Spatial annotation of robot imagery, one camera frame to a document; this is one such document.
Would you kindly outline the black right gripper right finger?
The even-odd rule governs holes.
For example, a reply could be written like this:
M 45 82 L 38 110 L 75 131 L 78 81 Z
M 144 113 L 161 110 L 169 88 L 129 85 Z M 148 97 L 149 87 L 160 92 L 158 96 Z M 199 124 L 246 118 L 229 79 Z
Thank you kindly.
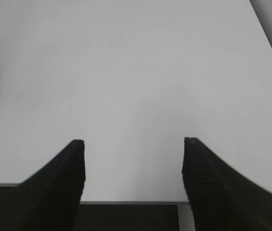
M 197 231 L 272 231 L 272 193 L 198 138 L 184 139 L 182 177 Z

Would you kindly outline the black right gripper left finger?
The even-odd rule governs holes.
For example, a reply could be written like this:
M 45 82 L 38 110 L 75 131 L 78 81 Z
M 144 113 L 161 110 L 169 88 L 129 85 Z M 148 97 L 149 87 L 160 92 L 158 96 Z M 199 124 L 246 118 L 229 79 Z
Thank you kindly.
M 85 142 L 72 140 L 43 168 L 0 194 L 0 231 L 71 231 L 86 180 Z

